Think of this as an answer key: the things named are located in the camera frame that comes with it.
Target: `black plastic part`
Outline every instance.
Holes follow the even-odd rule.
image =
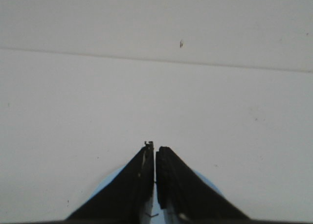
[[[172,223],[249,220],[207,186],[169,147],[160,147],[156,153],[156,167],[158,202],[167,209]]]
[[[106,219],[89,219],[89,220],[65,220],[36,223],[16,223],[16,224],[124,224],[125,222],[108,221]],[[302,222],[279,222],[279,221],[262,221],[262,220],[203,220],[194,224],[305,224]]]
[[[116,178],[73,212],[67,220],[147,224],[154,185],[153,143],[145,143]]]

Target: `white floor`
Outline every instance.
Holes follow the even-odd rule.
[[[145,140],[313,221],[313,0],[0,1],[1,223],[64,219]]]

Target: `white surface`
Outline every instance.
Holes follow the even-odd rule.
[[[0,0],[0,47],[313,71],[312,12],[313,0]]]
[[[313,221],[312,90],[309,73],[1,50],[0,222],[67,217],[144,140],[252,218]]]

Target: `white wall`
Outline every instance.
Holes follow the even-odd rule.
[[[313,0],[0,0],[0,47],[313,71],[312,11]]]

